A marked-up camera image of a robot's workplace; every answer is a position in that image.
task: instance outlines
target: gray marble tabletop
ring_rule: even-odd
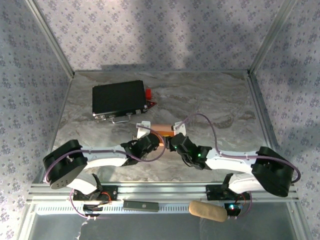
[[[143,80],[157,105],[147,113],[133,115],[127,123],[97,122],[92,116],[92,87]],[[71,139],[83,146],[111,147],[132,139],[136,123],[174,124],[198,112],[214,123],[218,146],[223,151],[255,151],[265,146],[263,132],[246,81],[241,75],[220,72],[77,72],[54,142],[54,149]],[[186,124],[187,135],[197,145],[213,146],[213,133],[206,120],[197,116]],[[159,154],[157,151],[148,158]],[[197,170],[186,166],[175,152],[161,159],[133,166],[88,169],[102,182],[221,182],[228,170]]]

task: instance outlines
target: small black rectangle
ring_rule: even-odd
[[[144,83],[141,80],[112,83],[92,88],[92,114],[121,117],[148,110]]]
[[[143,212],[159,212],[158,202],[147,202],[147,201],[127,201],[123,202],[124,210],[134,210]]]

